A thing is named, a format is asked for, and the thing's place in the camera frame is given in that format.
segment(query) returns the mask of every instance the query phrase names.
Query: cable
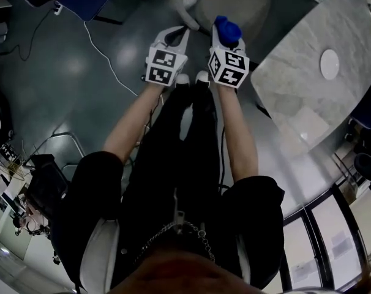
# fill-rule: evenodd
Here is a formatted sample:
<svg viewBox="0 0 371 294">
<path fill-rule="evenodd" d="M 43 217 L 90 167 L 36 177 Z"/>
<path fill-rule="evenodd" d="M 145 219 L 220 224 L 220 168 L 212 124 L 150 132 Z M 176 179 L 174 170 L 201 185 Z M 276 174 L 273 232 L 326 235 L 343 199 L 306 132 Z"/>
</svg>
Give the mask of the cable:
<svg viewBox="0 0 371 294">
<path fill-rule="evenodd" d="M 89 36 L 89 40 L 90 40 L 90 43 L 92 44 L 92 46 L 94 47 L 94 49 L 96 49 L 100 55 L 102 55 L 105 59 L 107 59 L 108 63 L 109 63 L 109 66 L 110 66 L 110 69 L 114 75 L 114 77 L 116 78 L 116 80 L 118 81 L 118 83 L 120 85 L 122 85 L 125 89 L 127 89 L 128 91 L 130 91 L 135 97 L 138 97 L 138 94 L 133 91 L 132 89 L 130 89 L 129 87 L 127 87 L 119 78 L 118 76 L 116 75 L 116 73 L 114 72 L 114 69 L 112 67 L 112 63 L 111 63 L 111 59 L 109 57 L 107 57 L 105 54 L 102 53 L 102 51 L 100 49 L 97 48 L 97 46 L 94 44 L 93 40 L 92 40 L 92 36 L 90 35 L 90 32 L 89 32 L 89 29 L 88 27 L 86 26 L 86 22 L 83 22 L 83 26 L 85 27 L 86 31 L 88 32 L 88 36 Z M 161 102 L 162 102 L 162 105 L 163 105 L 163 97 L 162 95 L 160 95 L 160 98 L 161 98 Z"/>
<path fill-rule="evenodd" d="M 223 187 L 223 178 L 225 177 L 225 159 L 223 158 L 223 138 L 225 136 L 225 126 L 222 128 L 221 134 L 221 164 L 222 164 L 222 173 L 221 173 L 221 180 L 220 180 L 220 187 L 219 192 L 222 194 L 222 187 Z"/>
<path fill-rule="evenodd" d="M 14 50 L 18 49 L 18 55 L 20 56 L 20 59 L 24 62 L 26 62 L 29 57 L 31 56 L 31 52 L 32 52 L 32 46 L 33 46 L 33 40 L 34 40 L 34 36 L 37 32 L 37 30 L 39 29 L 40 25 L 44 22 L 44 20 L 47 18 L 47 16 L 49 16 L 49 14 L 54 11 L 54 9 L 50 9 L 47 14 L 45 14 L 45 16 L 39 21 L 39 24 L 36 26 L 36 28 L 34 29 L 33 31 L 33 35 L 32 35 L 32 38 L 31 38 L 31 43 L 30 43 L 30 46 L 29 46 L 29 51 L 28 51 L 28 55 L 26 56 L 26 58 L 22 57 L 22 54 L 21 54 L 21 46 L 20 44 L 14 46 L 10 51 L 6 51 L 6 52 L 1 52 L 0 53 L 0 56 L 7 56 L 11 53 L 14 52 Z"/>
</svg>

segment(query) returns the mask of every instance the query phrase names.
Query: desk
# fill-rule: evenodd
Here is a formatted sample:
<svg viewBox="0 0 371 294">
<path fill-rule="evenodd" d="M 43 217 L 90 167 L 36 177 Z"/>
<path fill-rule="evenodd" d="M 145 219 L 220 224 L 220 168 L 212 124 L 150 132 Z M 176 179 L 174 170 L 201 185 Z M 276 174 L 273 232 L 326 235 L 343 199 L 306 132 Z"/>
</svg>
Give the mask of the desk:
<svg viewBox="0 0 371 294">
<path fill-rule="evenodd" d="M 333 49 L 339 73 L 320 57 Z M 267 55 L 251 82 L 289 148 L 306 153 L 335 130 L 371 84 L 371 13 L 365 0 L 324 0 Z"/>
</svg>

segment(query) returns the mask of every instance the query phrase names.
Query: shoe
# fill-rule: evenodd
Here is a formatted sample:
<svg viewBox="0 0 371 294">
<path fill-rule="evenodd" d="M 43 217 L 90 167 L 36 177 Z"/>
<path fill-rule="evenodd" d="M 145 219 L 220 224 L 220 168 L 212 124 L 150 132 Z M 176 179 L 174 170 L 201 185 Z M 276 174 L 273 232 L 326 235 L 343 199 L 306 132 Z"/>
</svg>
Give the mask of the shoe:
<svg viewBox="0 0 371 294">
<path fill-rule="evenodd" d="M 197 78 L 195 79 L 195 86 L 204 86 L 206 87 L 206 89 L 210 87 L 209 74 L 207 73 L 207 71 L 200 71 L 197 74 Z"/>
<path fill-rule="evenodd" d="M 179 74 L 174 81 L 174 87 L 177 88 L 178 86 L 190 86 L 190 77 L 187 74 Z"/>
</svg>

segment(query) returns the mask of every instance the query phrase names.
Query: gray floor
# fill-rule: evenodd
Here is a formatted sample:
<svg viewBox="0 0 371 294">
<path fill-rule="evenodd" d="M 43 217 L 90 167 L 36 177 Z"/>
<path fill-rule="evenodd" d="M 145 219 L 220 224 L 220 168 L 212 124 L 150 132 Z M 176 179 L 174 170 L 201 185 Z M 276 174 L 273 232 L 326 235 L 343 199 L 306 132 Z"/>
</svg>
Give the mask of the gray floor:
<svg viewBox="0 0 371 294">
<path fill-rule="evenodd" d="M 24 0 L 10 1 L 9 33 L 1 50 L 20 43 L 26 55 L 34 27 L 51 6 L 33 9 Z M 191 13 L 196 1 L 187 0 Z M 266 24 L 249 51 L 251 60 L 260 62 L 314 6 L 311 0 L 272 0 Z M 101 15 L 126 20 L 123 26 L 93 21 L 88 28 L 96 45 L 111 58 L 121 81 L 139 93 L 144 86 L 140 77 L 149 45 L 159 31 L 180 24 L 180 19 L 168 0 L 111 0 Z M 191 78 L 206 69 L 208 50 L 206 36 L 190 36 L 185 72 Z M 83 22 L 66 9 L 60 16 L 50 15 L 39 28 L 27 62 L 16 53 L 0 57 L 0 88 L 12 109 L 16 133 L 13 143 L 20 149 L 23 140 L 27 154 L 54 130 L 71 130 L 86 153 L 98 151 L 135 99 L 116 82 L 107 60 L 92 47 Z M 257 141 L 260 172 L 274 177 L 287 192 L 282 204 L 284 214 L 319 195 L 338 177 L 330 155 L 342 140 L 344 127 L 311 153 L 293 157 L 282 149 L 274 123 L 256 109 L 257 96 L 249 80 L 242 85 L 239 99 Z M 59 165 L 79 159 L 67 139 L 53 140 L 43 151 L 53 153 Z M 225 161 L 225 184 L 230 185 L 227 156 Z"/>
</svg>

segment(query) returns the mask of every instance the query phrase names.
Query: black cable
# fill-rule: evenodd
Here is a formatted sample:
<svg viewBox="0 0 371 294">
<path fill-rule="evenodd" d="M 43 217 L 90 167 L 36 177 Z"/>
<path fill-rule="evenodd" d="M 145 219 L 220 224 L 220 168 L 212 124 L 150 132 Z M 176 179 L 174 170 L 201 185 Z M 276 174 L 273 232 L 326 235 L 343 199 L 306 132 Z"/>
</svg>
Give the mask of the black cable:
<svg viewBox="0 0 371 294">
<path fill-rule="evenodd" d="M 222 134 L 221 134 L 221 164 L 222 164 L 222 173 L 221 173 L 221 181 L 220 181 L 220 187 L 219 192 L 222 194 L 222 187 L 223 187 L 223 178 L 225 177 L 225 159 L 223 158 L 223 138 L 225 136 L 225 126 L 222 128 Z"/>
<path fill-rule="evenodd" d="M 22 61 L 26 62 L 26 61 L 29 59 L 29 57 L 31 56 L 32 46 L 33 46 L 33 40 L 34 40 L 34 36 L 35 36 L 37 30 L 39 29 L 40 25 L 44 22 L 44 20 L 47 18 L 47 16 L 49 16 L 49 14 L 50 14 L 51 12 L 53 12 L 53 11 L 54 11 L 54 9 L 50 9 L 50 10 L 47 12 L 47 14 L 45 14 L 45 16 L 40 20 L 39 24 L 38 24 L 38 25 L 36 26 L 36 28 L 34 29 L 34 31 L 33 31 L 33 35 L 32 35 L 32 38 L 31 38 L 31 43 L 30 43 L 30 45 L 29 45 L 28 55 L 26 56 L 26 58 L 22 57 L 22 54 L 21 54 L 21 46 L 20 46 L 20 44 L 14 46 L 10 51 L 1 52 L 1 53 L 0 53 L 0 56 L 7 56 L 7 55 L 13 53 L 14 50 L 18 49 L 18 55 L 20 56 L 20 59 L 21 59 Z"/>
</svg>

